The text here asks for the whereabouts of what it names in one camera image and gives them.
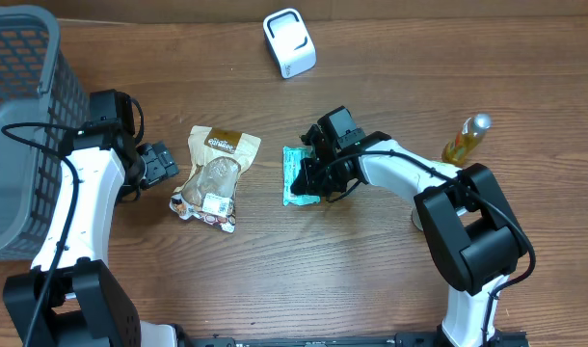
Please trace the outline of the clear plastic snack bag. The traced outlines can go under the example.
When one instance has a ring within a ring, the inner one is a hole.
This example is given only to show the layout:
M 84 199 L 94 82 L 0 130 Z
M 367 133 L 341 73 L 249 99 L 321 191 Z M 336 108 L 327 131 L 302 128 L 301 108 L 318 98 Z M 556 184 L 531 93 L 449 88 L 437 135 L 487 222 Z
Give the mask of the clear plastic snack bag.
M 197 219 L 233 233 L 238 180 L 260 144 L 260 138 L 244 132 L 194 126 L 188 138 L 192 168 L 186 182 L 174 189 L 172 212 L 182 220 Z

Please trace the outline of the small teal packet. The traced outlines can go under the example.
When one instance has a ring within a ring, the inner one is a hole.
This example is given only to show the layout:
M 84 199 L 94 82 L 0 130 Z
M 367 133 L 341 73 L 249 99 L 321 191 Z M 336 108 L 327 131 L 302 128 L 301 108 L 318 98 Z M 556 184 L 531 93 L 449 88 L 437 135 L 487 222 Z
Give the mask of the small teal packet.
M 295 195 L 291 191 L 291 185 L 300 173 L 301 161 L 309 157 L 309 150 L 305 147 L 284 147 L 283 155 L 283 205 L 294 204 L 297 206 L 311 205 L 320 202 L 320 198 L 310 195 Z

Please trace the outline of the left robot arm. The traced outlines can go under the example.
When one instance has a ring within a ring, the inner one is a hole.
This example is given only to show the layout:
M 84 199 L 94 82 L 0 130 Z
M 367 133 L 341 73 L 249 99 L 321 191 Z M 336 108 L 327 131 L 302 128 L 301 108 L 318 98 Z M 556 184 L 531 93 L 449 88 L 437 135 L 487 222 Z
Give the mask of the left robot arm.
M 116 205 L 179 169 L 166 146 L 142 141 L 144 114 L 127 93 L 90 96 L 90 117 L 67 126 L 53 155 L 62 181 L 44 242 L 3 301 L 25 346 L 181 346 L 176 326 L 143 321 L 108 267 Z

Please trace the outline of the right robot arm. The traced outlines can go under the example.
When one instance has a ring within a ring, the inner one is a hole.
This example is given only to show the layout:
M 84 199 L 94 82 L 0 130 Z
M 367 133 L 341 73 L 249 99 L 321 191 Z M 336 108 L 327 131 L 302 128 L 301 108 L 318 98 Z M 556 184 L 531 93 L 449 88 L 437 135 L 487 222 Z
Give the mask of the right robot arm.
M 494 326 L 501 292 L 533 272 L 536 255 L 493 173 L 427 160 L 388 134 L 365 134 L 340 106 L 302 135 L 310 153 L 286 188 L 328 202 L 359 185 L 390 190 L 413 208 L 415 226 L 448 284 L 447 311 L 432 332 L 400 332 L 389 346 L 526 346 Z

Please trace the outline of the green lid glass jar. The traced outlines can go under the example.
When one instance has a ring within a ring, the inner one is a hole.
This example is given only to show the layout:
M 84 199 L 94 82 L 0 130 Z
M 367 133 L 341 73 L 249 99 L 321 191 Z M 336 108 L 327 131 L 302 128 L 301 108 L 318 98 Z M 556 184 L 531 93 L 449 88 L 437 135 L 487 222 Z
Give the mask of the green lid glass jar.
M 419 218 L 419 214 L 416 208 L 414 208 L 412 210 L 412 222 L 414 223 L 414 225 L 416 226 L 416 228 L 420 231 L 423 230 L 420 218 Z

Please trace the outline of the yellow dish soap bottle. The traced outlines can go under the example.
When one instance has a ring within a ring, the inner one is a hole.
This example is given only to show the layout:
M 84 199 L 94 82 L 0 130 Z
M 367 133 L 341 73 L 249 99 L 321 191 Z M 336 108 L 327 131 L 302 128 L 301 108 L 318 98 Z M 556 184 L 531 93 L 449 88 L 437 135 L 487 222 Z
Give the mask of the yellow dish soap bottle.
M 462 166 L 468 156 L 482 142 L 493 122 L 489 114 L 477 114 L 468 118 L 455 139 L 446 144 L 441 159 L 444 163 Z

